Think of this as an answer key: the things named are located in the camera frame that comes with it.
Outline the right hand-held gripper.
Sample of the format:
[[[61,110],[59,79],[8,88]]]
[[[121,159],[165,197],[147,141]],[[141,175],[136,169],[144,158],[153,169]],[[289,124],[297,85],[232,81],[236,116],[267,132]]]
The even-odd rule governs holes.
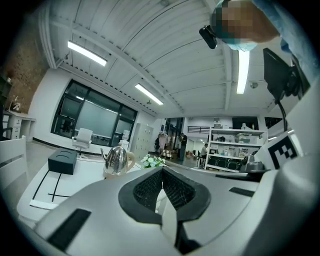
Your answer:
[[[264,170],[278,170],[293,160],[305,169],[320,168],[320,84],[307,91],[287,115],[290,131],[285,131],[263,145],[257,162]]]

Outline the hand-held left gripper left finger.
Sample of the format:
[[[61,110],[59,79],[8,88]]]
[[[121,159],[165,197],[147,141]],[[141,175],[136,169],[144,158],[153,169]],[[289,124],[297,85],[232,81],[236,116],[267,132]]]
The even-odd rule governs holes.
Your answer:
[[[113,179],[94,182],[49,211],[35,227],[48,243],[54,232],[59,241],[69,232],[60,227],[76,210],[89,212],[85,222],[65,248],[69,256],[178,256],[180,252],[165,237],[158,224],[137,222],[121,208],[118,194],[126,183],[149,172],[141,169]]]

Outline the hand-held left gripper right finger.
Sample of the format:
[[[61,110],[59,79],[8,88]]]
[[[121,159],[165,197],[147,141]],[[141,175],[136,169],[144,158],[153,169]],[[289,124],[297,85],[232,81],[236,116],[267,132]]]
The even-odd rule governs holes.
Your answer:
[[[178,231],[164,252],[243,252],[259,219],[247,207],[259,182],[240,174],[215,174],[162,168],[163,185],[171,186],[179,203]]]

